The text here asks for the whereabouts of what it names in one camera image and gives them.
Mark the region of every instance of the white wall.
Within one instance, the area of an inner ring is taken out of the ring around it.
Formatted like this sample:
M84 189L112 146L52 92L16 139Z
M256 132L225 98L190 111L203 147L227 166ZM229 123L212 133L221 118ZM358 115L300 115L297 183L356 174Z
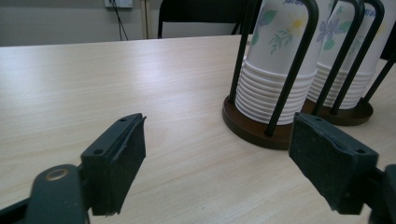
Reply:
M120 11L129 39L142 39L140 0ZM0 0L0 46L119 41L104 0Z

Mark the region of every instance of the wooden table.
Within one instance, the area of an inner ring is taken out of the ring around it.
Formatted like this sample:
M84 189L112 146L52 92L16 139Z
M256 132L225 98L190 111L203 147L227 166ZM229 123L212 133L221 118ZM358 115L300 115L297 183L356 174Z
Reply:
M141 112L147 157L120 215L92 223L367 223L367 207L332 212L287 151L251 145L224 124L239 39L0 48L0 208ZM380 154L381 169L396 162L395 87L393 68L369 122L342 128Z

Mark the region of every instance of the chair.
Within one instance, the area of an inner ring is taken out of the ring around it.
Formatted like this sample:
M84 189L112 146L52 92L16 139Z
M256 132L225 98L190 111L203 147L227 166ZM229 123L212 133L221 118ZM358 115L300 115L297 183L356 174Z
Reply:
M163 22L235 23L234 35L243 19L247 0L163 0L158 22L158 38L163 38Z

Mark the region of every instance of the power outlet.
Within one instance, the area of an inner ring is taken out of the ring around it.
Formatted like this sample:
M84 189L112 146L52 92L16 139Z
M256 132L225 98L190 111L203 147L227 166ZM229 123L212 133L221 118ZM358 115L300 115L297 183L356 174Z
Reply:
M105 7L113 7L111 1L114 1L117 7L133 7L134 5L134 0L105 0Z

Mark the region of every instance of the electrical cable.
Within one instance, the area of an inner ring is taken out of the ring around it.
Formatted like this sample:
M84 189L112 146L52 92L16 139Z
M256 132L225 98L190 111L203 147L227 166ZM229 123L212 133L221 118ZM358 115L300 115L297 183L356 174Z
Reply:
M109 1L110 1L111 5L113 5L114 10L116 11L117 19L118 19L118 21L119 21L120 40L122 41L121 27L122 27L122 31L124 32L124 35L125 35L126 40L129 40L129 39L128 39L128 35L126 34L125 29L124 29L124 27L123 27L123 24L122 24L122 20L121 20L121 18L120 18L119 11L117 10L117 3L116 3L116 0L109 0Z

